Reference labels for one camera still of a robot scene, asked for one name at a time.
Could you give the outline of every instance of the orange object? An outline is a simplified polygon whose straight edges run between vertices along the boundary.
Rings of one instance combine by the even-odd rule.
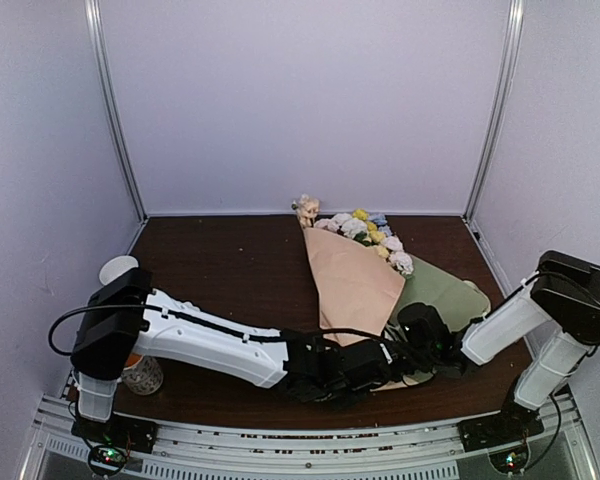
[[[138,355],[137,353],[132,353],[131,355],[129,355],[129,358],[127,358],[127,363],[124,364],[124,368],[133,367],[140,360],[142,360],[142,355]]]

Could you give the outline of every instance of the yellow flower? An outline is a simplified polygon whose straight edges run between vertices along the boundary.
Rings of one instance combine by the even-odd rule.
[[[382,240],[387,238],[387,236],[384,234],[384,232],[378,232],[378,231],[369,232],[369,236],[371,237],[371,241],[373,243],[381,243]]]
[[[362,210],[361,208],[359,208],[358,210],[353,212],[352,216],[353,216],[353,218],[357,218],[358,220],[362,220],[363,222],[366,222],[367,218],[369,218],[369,214],[367,212],[365,212],[364,210]]]
[[[387,250],[385,247],[383,247],[382,245],[374,245],[373,249],[376,251],[376,253],[384,258],[385,260],[387,258],[389,258],[389,250]]]

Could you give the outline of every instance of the enclosure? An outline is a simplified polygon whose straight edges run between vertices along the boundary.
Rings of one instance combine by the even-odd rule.
[[[78,478],[70,364],[46,336],[116,255],[219,316],[317,325],[302,193],[329,215],[386,213],[408,253],[493,306],[547,250],[600,265],[600,1],[0,2],[0,478],[34,478],[17,477],[32,462]],[[491,478],[455,423],[498,410],[554,329],[470,378],[342,412],[174,361],[159,394],[120,387],[116,410],[159,421],[164,457],[193,462],[181,478]],[[538,478],[600,478],[600,348],[569,385]],[[556,427],[550,403],[541,417],[536,445]],[[275,432],[367,453],[322,458],[295,438],[292,467]],[[127,474],[176,475],[158,457]]]

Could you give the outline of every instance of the robotic arm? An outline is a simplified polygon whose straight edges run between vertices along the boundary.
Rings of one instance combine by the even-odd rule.
[[[499,417],[460,424],[467,449],[476,442],[485,448],[485,438],[519,439],[547,397],[600,345],[600,267],[553,251],[496,310],[453,333],[434,307],[423,304],[400,312],[397,336],[256,328],[202,312],[150,285],[151,275],[134,268],[91,297],[71,352],[82,418],[110,419],[131,353],[217,370],[304,402],[346,405],[417,371],[462,376],[539,325],[556,322],[560,328],[514,382]],[[326,333],[363,339],[342,347]]]

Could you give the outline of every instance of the white cup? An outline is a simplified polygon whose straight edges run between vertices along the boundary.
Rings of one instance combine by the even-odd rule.
[[[119,257],[112,258],[100,269],[98,278],[102,285],[108,285],[113,282],[120,275],[124,275],[132,268],[139,267],[140,264],[135,257],[131,255],[121,255]]]

